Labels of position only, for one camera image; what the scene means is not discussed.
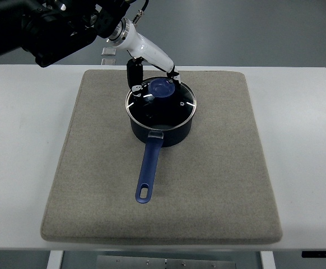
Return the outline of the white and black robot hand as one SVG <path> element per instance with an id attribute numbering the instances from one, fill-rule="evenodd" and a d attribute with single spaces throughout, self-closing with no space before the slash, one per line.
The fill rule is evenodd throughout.
<path id="1" fill-rule="evenodd" d="M 112 47 L 128 51 L 131 56 L 127 63 L 127 80 L 134 96 L 140 97 L 143 93 L 143 61 L 166 72 L 167 77 L 173 79 L 175 83 L 181 83 L 180 74 L 173 60 L 156 44 L 139 34 L 132 21 L 122 19 L 113 34 L 108 37 L 108 43 Z"/>

